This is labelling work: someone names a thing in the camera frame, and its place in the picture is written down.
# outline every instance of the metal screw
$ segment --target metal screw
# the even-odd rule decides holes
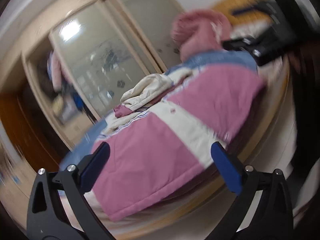
[[[73,164],[71,164],[71,165],[69,165],[68,167],[67,167],[67,170],[68,171],[74,171],[76,169],[76,166],[75,165],[73,165]]]
[[[42,175],[42,174],[44,174],[44,173],[45,173],[45,169],[44,169],[44,168],[39,169],[39,171],[38,171],[38,174],[39,174],[39,175]]]
[[[277,175],[282,175],[282,173],[283,173],[280,169],[275,169],[275,172]]]
[[[248,45],[251,44],[251,41],[250,41],[249,39],[247,39],[247,38],[244,38],[242,41],[243,41],[245,44],[248,44]]]
[[[254,50],[253,52],[252,52],[255,56],[257,56],[257,57],[260,57],[261,56],[261,52],[260,51],[258,51],[258,50]]]
[[[244,167],[247,172],[252,172],[254,168],[251,165],[247,165]]]

